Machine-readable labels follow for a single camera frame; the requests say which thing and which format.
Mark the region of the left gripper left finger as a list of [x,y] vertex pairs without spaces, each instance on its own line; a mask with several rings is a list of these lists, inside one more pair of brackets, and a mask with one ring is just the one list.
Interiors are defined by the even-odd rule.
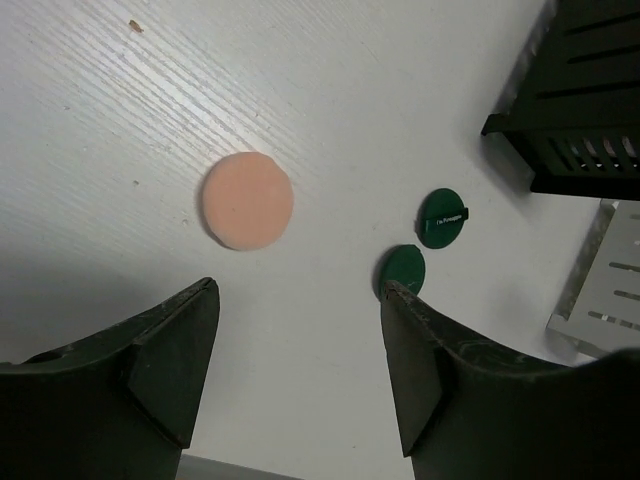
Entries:
[[220,314],[204,278],[156,307],[1,366],[5,479],[172,479],[192,441]]

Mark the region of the green round compact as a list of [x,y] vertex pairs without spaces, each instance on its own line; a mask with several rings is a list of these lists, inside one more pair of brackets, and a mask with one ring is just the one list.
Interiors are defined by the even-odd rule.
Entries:
[[428,249],[443,249],[453,243],[469,219],[469,209],[452,189],[432,191],[422,202],[417,217],[417,236]]
[[394,281],[418,295],[426,279],[426,262],[413,244],[399,244],[388,249],[374,267],[372,288],[378,300],[384,296],[387,282]]

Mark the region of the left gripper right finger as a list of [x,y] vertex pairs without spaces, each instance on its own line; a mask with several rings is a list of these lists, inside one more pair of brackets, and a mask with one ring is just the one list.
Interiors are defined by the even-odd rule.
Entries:
[[544,361],[439,313],[397,282],[381,327],[402,452],[418,479],[635,479],[639,353]]

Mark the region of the peach makeup sponge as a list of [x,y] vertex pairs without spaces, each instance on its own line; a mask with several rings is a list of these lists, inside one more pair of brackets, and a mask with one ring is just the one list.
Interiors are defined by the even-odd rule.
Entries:
[[240,152],[219,160],[201,189],[204,221],[224,246],[265,248],[285,232],[293,213],[289,176],[268,155]]

